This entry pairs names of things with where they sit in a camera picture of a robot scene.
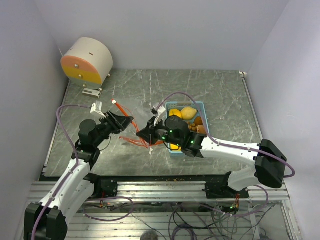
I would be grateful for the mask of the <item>clear orange zip top bag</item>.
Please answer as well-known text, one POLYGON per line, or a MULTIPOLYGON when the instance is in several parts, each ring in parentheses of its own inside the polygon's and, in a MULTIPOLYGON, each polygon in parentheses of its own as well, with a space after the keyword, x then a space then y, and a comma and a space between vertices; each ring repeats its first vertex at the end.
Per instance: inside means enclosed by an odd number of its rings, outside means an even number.
POLYGON ((146 127, 147 122, 154 116, 149 109, 145 109, 143 103, 133 97, 130 98, 113 98, 111 103, 126 117, 133 117, 129 127, 119 135, 119 139, 125 144, 139 147, 140 149, 148 149, 151 155, 155 146, 162 144, 148 143, 142 138, 136 136, 136 133, 146 127))

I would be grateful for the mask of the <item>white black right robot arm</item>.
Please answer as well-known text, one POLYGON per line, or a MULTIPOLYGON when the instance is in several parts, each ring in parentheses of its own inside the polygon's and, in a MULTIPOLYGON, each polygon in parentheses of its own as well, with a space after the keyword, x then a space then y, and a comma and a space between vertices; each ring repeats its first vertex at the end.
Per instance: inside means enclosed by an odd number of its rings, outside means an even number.
POLYGON ((188 124, 177 116, 159 122, 153 117, 136 135, 152 145, 158 141, 176 145, 191 158, 228 159, 246 165, 243 170, 226 173, 220 186, 220 192, 226 198, 254 185, 273 189, 282 187, 287 160, 270 140, 238 143, 210 139, 207 134, 191 131, 188 124))

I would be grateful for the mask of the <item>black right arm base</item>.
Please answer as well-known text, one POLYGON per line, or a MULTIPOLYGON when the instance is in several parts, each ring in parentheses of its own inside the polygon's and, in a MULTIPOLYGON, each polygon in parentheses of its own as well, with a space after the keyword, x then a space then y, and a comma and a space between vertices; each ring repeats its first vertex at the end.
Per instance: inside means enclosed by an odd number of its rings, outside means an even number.
POLYGON ((245 190, 233 190, 229 187, 228 180, 231 171, 226 174, 212 174, 204 176, 204 189, 207 199, 235 199, 239 195, 241 199, 249 197, 249 193, 245 190))

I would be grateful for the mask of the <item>brown longan bunch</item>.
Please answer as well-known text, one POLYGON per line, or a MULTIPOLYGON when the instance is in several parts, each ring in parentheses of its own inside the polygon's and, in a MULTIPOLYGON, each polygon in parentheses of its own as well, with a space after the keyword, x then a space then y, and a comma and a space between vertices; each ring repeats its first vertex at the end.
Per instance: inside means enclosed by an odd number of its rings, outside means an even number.
POLYGON ((192 132, 197 132, 198 126, 194 123, 188 125, 188 129, 192 132))

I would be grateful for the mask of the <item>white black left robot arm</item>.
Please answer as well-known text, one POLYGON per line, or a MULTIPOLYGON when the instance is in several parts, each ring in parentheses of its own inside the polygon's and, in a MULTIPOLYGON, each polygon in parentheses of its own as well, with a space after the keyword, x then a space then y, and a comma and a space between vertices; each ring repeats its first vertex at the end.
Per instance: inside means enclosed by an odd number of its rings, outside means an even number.
POLYGON ((86 119, 79 125, 79 139, 69 164, 49 193, 38 203, 31 203, 24 213, 25 240, 64 240, 71 219, 91 198, 102 193, 101 181, 91 170, 99 156, 99 145, 110 135, 123 132, 132 116, 119 116, 110 111, 97 124, 86 119))

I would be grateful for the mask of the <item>tan mushroom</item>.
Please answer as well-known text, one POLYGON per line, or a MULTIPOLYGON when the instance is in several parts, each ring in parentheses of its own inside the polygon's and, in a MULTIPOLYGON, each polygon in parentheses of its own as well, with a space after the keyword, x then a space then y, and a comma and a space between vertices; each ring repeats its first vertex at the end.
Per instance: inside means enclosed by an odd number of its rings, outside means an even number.
POLYGON ((203 125, 198 125, 196 127, 196 132, 199 134, 205 134, 205 135, 207 134, 206 129, 203 125))

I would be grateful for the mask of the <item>brown round fruit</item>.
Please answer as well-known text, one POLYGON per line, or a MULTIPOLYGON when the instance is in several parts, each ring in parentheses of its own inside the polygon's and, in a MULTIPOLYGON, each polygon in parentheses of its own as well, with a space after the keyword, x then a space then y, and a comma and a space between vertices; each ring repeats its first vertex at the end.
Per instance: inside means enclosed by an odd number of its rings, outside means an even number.
POLYGON ((196 125, 196 126, 199 126, 199 125, 203 125, 203 121, 202 121, 202 118, 200 116, 197 116, 193 123, 196 125))

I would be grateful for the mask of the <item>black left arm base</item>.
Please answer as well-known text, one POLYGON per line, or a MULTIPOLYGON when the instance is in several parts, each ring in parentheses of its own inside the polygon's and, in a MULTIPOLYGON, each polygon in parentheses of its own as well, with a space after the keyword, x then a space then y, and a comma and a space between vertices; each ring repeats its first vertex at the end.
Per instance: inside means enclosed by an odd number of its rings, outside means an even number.
POLYGON ((84 177, 84 180, 93 184, 93 194, 90 196, 92 199, 117 196, 118 183, 111 177, 89 173, 84 177))

